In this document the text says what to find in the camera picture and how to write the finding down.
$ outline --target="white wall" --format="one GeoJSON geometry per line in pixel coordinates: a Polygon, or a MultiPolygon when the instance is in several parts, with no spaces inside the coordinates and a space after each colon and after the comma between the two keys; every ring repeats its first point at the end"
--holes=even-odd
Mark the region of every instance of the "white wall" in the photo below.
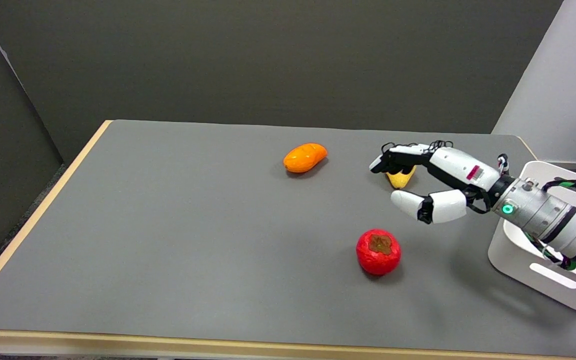
{"type": "Polygon", "coordinates": [[[565,0],[493,134],[518,135],[539,160],[576,163],[576,0],[565,0]]]}

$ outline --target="orange mango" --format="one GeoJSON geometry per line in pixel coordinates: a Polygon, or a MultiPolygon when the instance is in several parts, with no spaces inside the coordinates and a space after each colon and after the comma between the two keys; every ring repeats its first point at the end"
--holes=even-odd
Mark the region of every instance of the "orange mango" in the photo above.
{"type": "Polygon", "coordinates": [[[328,155],[324,146],[318,143],[305,143],[291,150],[283,158],[283,166],[291,173],[306,173],[328,155]]]}

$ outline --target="red label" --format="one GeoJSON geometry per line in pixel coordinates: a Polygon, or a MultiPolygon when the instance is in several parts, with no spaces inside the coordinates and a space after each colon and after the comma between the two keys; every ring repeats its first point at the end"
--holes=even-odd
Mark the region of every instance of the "red label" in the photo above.
{"type": "Polygon", "coordinates": [[[468,173],[468,176],[466,176],[466,179],[471,180],[475,176],[475,174],[477,174],[478,170],[480,170],[480,166],[475,165],[475,167],[473,167],[472,170],[468,173]]]}

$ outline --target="green cable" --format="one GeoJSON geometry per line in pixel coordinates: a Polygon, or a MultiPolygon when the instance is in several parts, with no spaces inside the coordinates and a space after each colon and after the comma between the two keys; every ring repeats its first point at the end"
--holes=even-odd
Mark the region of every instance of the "green cable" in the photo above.
{"type": "Polygon", "coordinates": [[[528,234],[527,232],[524,232],[523,234],[526,236],[526,238],[528,238],[528,241],[530,241],[530,243],[533,246],[535,246],[535,248],[537,248],[537,250],[540,253],[546,256],[546,258],[548,258],[548,260],[550,260],[554,264],[557,264],[557,266],[559,266],[560,268],[566,271],[573,271],[574,269],[576,269],[576,261],[573,261],[566,256],[563,256],[564,258],[563,260],[559,260],[555,255],[553,255],[550,251],[548,251],[548,249],[544,250],[544,248],[546,247],[544,246],[544,244],[542,244],[541,241],[535,239],[534,237],[532,237],[532,235],[528,234]]]}

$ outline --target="wooden table edge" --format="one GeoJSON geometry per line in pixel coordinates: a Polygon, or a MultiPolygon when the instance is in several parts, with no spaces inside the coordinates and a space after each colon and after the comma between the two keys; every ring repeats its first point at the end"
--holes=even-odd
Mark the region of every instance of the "wooden table edge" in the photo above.
{"type": "MultiPolygon", "coordinates": [[[[103,135],[112,120],[106,120],[80,151],[72,164],[66,169],[58,182],[52,187],[46,198],[30,216],[14,239],[0,255],[0,271],[13,253],[19,248],[30,230],[39,221],[46,209],[55,200],[57,194],[70,180],[73,173],[86,158],[90,150],[103,135]]],[[[518,137],[528,148],[521,137],[518,137]]],[[[116,335],[105,333],[70,333],[0,330],[0,344],[28,346],[76,346],[82,348],[137,349],[142,351],[178,351],[180,353],[226,354],[238,356],[267,356],[277,358],[336,359],[336,360],[432,360],[450,358],[451,360],[562,360],[569,357],[551,357],[541,355],[519,355],[509,353],[485,353],[472,351],[443,351],[405,348],[372,348],[360,346],[329,346],[314,344],[290,344],[281,342],[228,341],[205,339],[182,339],[171,337],[151,337],[135,335],[116,335]]]]}

